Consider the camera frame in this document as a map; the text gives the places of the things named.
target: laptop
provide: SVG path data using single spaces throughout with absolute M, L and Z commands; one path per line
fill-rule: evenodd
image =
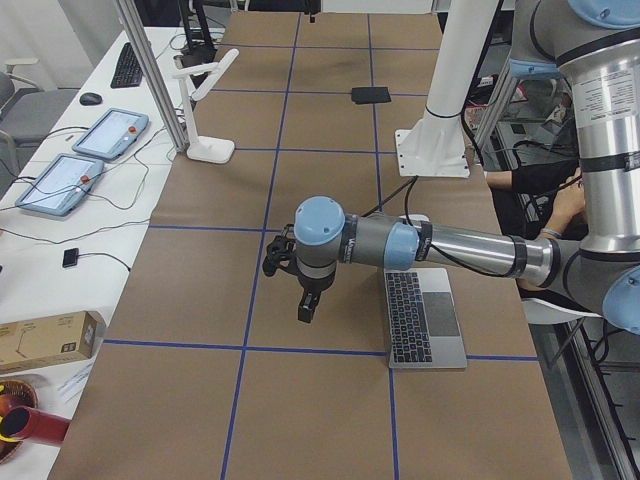
M 444 268 L 384 270 L 389 368 L 466 368 L 467 356 Z

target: computer mouse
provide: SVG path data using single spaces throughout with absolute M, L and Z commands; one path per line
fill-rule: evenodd
M 80 95 L 80 105 L 100 105 L 102 97 L 97 93 L 87 92 Z

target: black keyboard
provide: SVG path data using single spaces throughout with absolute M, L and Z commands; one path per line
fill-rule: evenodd
M 142 82 L 142 69 L 129 42 L 120 50 L 111 88 L 137 87 Z
M 393 363 L 433 362 L 418 274 L 402 272 L 385 275 Z

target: tablet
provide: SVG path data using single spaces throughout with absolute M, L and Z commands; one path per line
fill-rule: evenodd
M 62 217 L 91 190 L 104 162 L 79 155 L 60 154 L 16 200 L 16 207 Z
M 149 117 L 109 109 L 72 147 L 74 151 L 109 161 L 122 155 L 147 128 Z

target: brown table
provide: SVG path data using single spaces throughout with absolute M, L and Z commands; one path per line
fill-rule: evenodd
M 177 157 L 50 478 L 571 478 L 513 281 L 449 268 L 469 366 L 400 372 L 375 268 L 340 265 L 311 325 L 296 280 L 260 272 L 305 198 L 363 213 L 405 180 L 393 132 L 440 39 L 431 16 L 232 16 L 220 54 L 240 56 L 196 116 L 237 150 Z M 351 102 L 370 85 L 393 101 Z M 421 179 L 411 210 L 497 232 L 471 170 Z

